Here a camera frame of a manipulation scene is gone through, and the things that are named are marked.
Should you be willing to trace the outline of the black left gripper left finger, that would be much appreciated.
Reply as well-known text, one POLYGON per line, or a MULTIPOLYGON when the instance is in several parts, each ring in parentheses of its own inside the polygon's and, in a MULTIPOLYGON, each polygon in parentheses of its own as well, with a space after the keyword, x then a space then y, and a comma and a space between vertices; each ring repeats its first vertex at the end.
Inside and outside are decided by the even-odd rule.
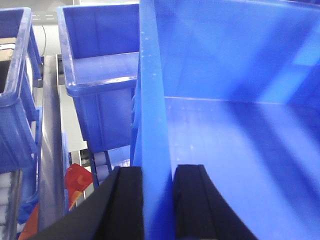
POLYGON ((115 167, 75 210, 32 236, 33 240, 144 239, 140 167, 115 167))

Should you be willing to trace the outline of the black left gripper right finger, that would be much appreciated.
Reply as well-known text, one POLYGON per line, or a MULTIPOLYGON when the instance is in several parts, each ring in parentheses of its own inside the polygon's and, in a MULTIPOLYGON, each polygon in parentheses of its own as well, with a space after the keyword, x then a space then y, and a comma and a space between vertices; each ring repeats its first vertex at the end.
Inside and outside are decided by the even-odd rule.
POLYGON ((222 197, 202 164, 176 167, 173 197, 176 239, 256 239, 222 197))

